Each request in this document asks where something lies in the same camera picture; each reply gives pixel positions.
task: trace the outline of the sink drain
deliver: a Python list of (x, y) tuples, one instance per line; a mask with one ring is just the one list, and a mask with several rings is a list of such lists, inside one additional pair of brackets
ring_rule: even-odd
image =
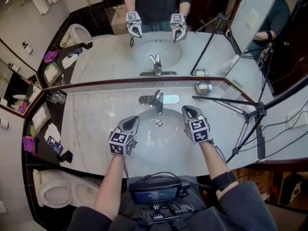
[(157, 120), (157, 121), (156, 121), (156, 126), (157, 126), (157, 127), (161, 127), (163, 124), (164, 124), (164, 122), (161, 121), (161, 120)]

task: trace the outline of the black tripod stand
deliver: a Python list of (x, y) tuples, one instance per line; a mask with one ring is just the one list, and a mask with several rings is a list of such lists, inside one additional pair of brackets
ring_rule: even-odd
[(201, 31), (203, 28), (207, 28), (209, 24), (213, 23), (213, 22), (216, 21), (216, 20), (219, 20), (219, 21), (218, 21), (217, 25), (215, 26), (215, 28), (214, 28), (214, 30), (213, 30), (213, 32), (212, 32), (212, 35), (211, 35), (211, 37), (209, 38), (208, 42), (206, 43), (206, 45), (205, 45), (203, 51), (201, 52), (201, 55), (199, 56), (199, 59), (197, 60), (197, 62), (196, 62), (196, 64), (194, 65), (194, 67), (192, 68), (192, 70), (191, 70), (191, 72), (190, 72), (191, 75), (193, 75), (193, 73), (194, 73), (196, 67), (198, 66), (199, 62), (201, 61), (201, 59), (202, 59), (202, 57), (203, 57), (205, 51), (207, 50), (208, 46), (210, 45), (210, 43), (211, 43), (211, 41), (212, 41), (214, 35), (217, 34), (217, 33), (220, 33), (220, 34), (222, 33), (222, 32), (221, 32), (221, 29), (222, 29), (222, 27), (224, 26), (225, 23), (227, 24), (228, 30), (229, 30), (229, 32), (230, 32), (230, 38), (231, 38), (231, 45), (232, 45), (232, 48), (233, 48), (234, 52), (236, 51), (235, 39), (234, 39), (233, 34), (232, 34), (232, 31), (231, 31), (231, 26), (230, 26), (230, 23), (229, 23), (229, 19), (228, 19), (228, 17), (227, 17), (226, 15), (223, 15), (222, 13), (219, 13), (219, 14), (217, 15), (217, 17), (215, 17), (213, 20), (209, 21), (208, 23), (206, 23), (205, 25), (203, 25), (202, 27), (200, 27), (198, 30), (196, 30), (196, 32)]
[[(194, 98), (194, 99), (212, 100), (212, 101), (214, 101), (216, 103), (221, 102), (219, 104), (221, 104), (221, 105), (223, 105), (223, 106), (225, 106), (225, 107), (227, 107), (227, 108), (229, 108), (229, 109), (231, 109), (231, 110), (233, 110), (233, 111), (235, 111), (237, 113), (242, 114), (244, 119), (245, 119), (245, 123), (247, 123), (247, 124), (249, 123), (249, 118), (251, 118), (251, 117), (255, 117), (256, 118), (256, 122), (253, 125), (253, 127), (251, 128), (251, 130), (248, 132), (247, 136), (245, 138), (243, 138), (243, 140), (240, 142), (239, 146), (237, 146), (235, 149), (233, 149), (232, 155), (227, 160), (227, 163), (228, 163), (236, 154), (238, 154), (239, 150), (248, 141), (249, 137), (254, 133), (254, 131), (256, 130), (258, 125), (260, 124), (261, 120), (267, 115), (267, 110), (268, 109), (270, 109), (270, 108), (274, 107), (275, 105), (277, 105), (277, 104), (283, 102), (284, 100), (288, 99), (289, 97), (291, 97), (292, 95), (294, 95), (298, 91), (302, 90), (307, 85), (308, 85), (308, 77), (303, 79), (297, 85), (293, 86), (287, 92), (285, 92), (284, 94), (280, 95), (278, 98), (276, 98), (275, 100), (269, 102), (268, 104), (264, 104), (264, 103), (262, 103), (260, 101), (258, 103), (253, 103), (253, 102), (245, 102), (245, 101), (238, 101), (238, 100), (220, 99), (220, 98), (209, 98), (209, 97), (200, 97), (200, 96), (193, 96), (192, 98)], [(256, 108), (256, 110), (251, 112), (251, 113), (247, 113), (246, 111), (239, 109), (238, 107), (232, 105), (231, 103), (245, 104), (245, 105), (254, 106)]]

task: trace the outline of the black shirt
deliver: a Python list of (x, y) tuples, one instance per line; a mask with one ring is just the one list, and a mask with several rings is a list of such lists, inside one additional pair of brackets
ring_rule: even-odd
[[(268, 16), (259, 32), (273, 30), (277, 35), (281, 34), (284, 26), (290, 18), (290, 9), (285, 0), (275, 0)], [(266, 46), (270, 40), (254, 40), (260, 46)]]
[[(219, 210), (210, 207), (186, 220), (191, 231), (219, 230), (277, 230), (275, 221), (262, 201), (257, 186), (250, 181), (239, 184), (225, 193), (219, 201)], [(73, 213), (68, 231), (134, 231), (137, 222), (118, 216), (112, 222), (105, 215), (88, 207), (79, 207)], [(171, 226), (154, 224), (151, 229), (171, 231)]]
[(136, 11), (143, 24), (160, 23), (179, 12), (177, 0), (136, 0)]

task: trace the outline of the display screen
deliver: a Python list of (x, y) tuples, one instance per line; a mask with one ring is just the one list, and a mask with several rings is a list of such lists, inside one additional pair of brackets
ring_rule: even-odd
[(135, 192), (136, 201), (139, 203), (163, 201), (174, 199), (178, 188), (161, 189), (158, 191)]

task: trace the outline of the light switch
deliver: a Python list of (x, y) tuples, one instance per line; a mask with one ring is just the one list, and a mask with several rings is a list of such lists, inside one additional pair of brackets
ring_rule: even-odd
[(259, 14), (254, 9), (251, 9), (245, 24), (248, 31), (251, 31), (255, 27), (258, 20), (259, 20)]
[(4, 202), (0, 201), (0, 213), (6, 213)]

